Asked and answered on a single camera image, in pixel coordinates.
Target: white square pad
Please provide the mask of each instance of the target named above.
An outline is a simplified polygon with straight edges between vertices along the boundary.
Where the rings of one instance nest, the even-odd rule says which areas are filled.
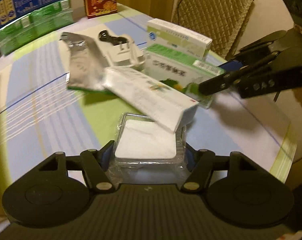
[[[127,120],[115,151],[117,158],[172,159],[177,154],[176,136],[156,122]]]

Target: round black disc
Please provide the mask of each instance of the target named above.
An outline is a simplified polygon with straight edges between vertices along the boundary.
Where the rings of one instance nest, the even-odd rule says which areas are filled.
[[[11,222],[33,227],[66,223],[84,211],[89,190],[67,176],[21,178],[3,195],[3,208]]]
[[[220,179],[208,188],[205,198],[209,208],[221,219],[249,228],[280,223],[293,206],[290,190],[261,174]]]

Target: screw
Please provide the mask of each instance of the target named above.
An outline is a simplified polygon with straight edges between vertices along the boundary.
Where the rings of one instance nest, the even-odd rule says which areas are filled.
[[[96,188],[99,190],[109,190],[112,188],[112,184],[109,182],[100,182],[96,185]]]
[[[187,190],[197,190],[200,185],[196,182],[187,182],[187,183],[184,183],[183,187]]]

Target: ribbed black surface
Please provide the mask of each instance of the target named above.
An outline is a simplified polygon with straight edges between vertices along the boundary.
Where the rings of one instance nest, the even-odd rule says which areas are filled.
[[[175,185],[122,185],[115,193],[98,195],[74,221],[54,228],[10,225],[0,240],[275,240],[289,230],[278,225],[244,229],[215,217],[197,195]]]

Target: yellow label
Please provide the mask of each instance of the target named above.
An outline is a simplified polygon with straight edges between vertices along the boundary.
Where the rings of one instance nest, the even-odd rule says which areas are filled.
[[[13,0],[4,0],[6,12],[9,17],[9,21],[16,18],[15,8]]]
[[[5,4],[4,4],[4,1],[1,0],[0,1],[0,23],[1,23],[1,25],[3,25],[7,22],[8,22],[8,17],[7,17],[6,10],[5,10]]]

